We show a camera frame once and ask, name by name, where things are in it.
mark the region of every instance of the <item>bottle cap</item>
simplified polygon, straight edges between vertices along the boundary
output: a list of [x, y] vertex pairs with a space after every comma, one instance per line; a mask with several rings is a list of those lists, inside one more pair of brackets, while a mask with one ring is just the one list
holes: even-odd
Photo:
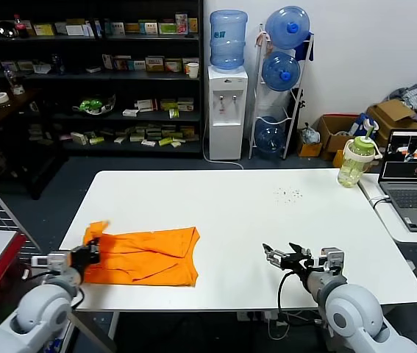
[[297, 33], [298, 30], [299, 30], [298, 24], [295, 24], [294, 22], [287, 24], [287, 32], [288, 33]]
[[291, 79], [291, 74], [290, 74], [288, 71], [282, 71], [282, 72], [280, 73], [280, 78], [281, 78], [283, 81], [289, 81], [289, 80]]

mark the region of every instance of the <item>water bottle rack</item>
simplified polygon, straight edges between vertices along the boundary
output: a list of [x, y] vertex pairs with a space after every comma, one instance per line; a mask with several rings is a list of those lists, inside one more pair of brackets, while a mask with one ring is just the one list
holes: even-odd
[[[285, 159], [287, 157], [287, 151], [288, 151], [288, 146], [290, 144], [291, 134], [293, 133], [293, 126], [294, 126], [294, 122], [295, 122], [294, 120], [295, 120], [296, 116], [298, 115], [298, 109], [300, 109], [300, 101], [301, 101], [303, 90], [304, 90], [303, 86], [302, 86], [302, 79], [303, 79], [303, 75], [306, 71], [307, 63], [310, 61], [310, 54], [311, 54], [311, 50], [313, 48], [314, 35], [311, 34], [310, 39], [304, 41], [304, 43], [308, 43], [307, 53], [306, 53], [305, 60], [302, 60], [301, 62], [299, 62], [301, 71], [300, 71], [298, 82], [295, 84], [295, 86], [293, 88], [291, 88], [289, 90], [290, 97], [295, 101], [295, 105], [294, 105], [294, 109], [293, 109], [293, 115], [289, 116], [288, 113], [287, 113], [287, 110], [286, 110], [286, 104], [280, 105], [280, 106], [274, 105], [274, 104], [261, 104], [262, 97], [263, 97], [263, 95], [265, 95], [264, 92], [266, 90], [268, 92], [271, 91], [265, 85], [265, 82], [262, 78], [262, 64], [263, 64], [263, 60], [264, 60], [264, 58], [266, 56], [266, 53], [267, 53], [267, 48], [269, 47], [270, 38], [269, 38], [268, 34], [264, 31], [263, 24], [260, 24], [259, 30], [260, 30], [260, 33], [259, 33], [260, 38], [258, 40], [258, 43], [259, 43], [260, 40], [261, 40], [261, 42], [260, 42], [260, 45], [256, 44], [256, 47], [257, 47], [257, 56], [256, 56], [257, 77], [255, 78], [254, 109], [252, 110], [251, 137], [249, 139], [249, 159], [251, 159], [251, 157], [252, 157], [253, 149], [257, 148], [257, 146], [255, 144], [255, 125], [256, 125], [257, 119], [260, 119], [260, 120], [264, 121], [265, 123], [267, 123], [269, 125], [280, 125], [280, 124], [285, 123], [288, 120], [291, 121], [290, 126], [288, 127], [288, 132], [285, 131], [285, 133], [287, 135], [287, 138], [286, 138], [285, 148], [284, 148], [283, 155], [282, 155], [282, 158]], [[297, 91], [296, 95], [293, 93], [293, 90], [295, 88], [298, 88], [298, 91]], [[282, 120], [280, 120], [278, 122], [275, 122], [275, 123], [268, 122], [268, 121], [264, 120], [261, 116], [259, 116], [260, 107], [271, 107], [273, 109], [277, 108], [278, 110], [282, 111], [285, 118], [283, 118]]]

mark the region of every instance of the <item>blue water bottle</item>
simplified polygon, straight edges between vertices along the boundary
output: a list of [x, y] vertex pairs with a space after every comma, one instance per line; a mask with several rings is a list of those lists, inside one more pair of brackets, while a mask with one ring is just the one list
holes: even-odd
[[310, 33], [310, 19], [301, 7], [283, 7], [270, 15], [265, 31], [277, 48], [293, 49], [302, 44]]
[[273, 116], [263, 116], [255, 123], [255, 144], [265, 157], [281, 154], [287, 143], [281, 125], [268, 124], [276, 122]]
[[211, 57], [216, 68], [232, 70], [244, 64], [247, 13], [219, 10], [211, 13]]
[[282, 51], [274, 51], [264, 60], [262, 78], [265, 84], [278, 92], [290, 90], [298, 82], [298, 62]]

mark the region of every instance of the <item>laptop screen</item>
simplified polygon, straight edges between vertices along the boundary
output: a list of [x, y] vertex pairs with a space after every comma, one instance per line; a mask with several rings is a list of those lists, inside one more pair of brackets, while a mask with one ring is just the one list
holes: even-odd
[[417, 181], [417, 130], [392, 131], [380, 180]]

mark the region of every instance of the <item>laptop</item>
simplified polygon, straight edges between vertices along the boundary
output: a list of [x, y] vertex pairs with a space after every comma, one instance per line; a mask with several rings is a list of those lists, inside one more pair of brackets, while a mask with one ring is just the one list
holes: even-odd
[[417, 232], [417, 130], [391, 131], [378, 181], [406, 227]]

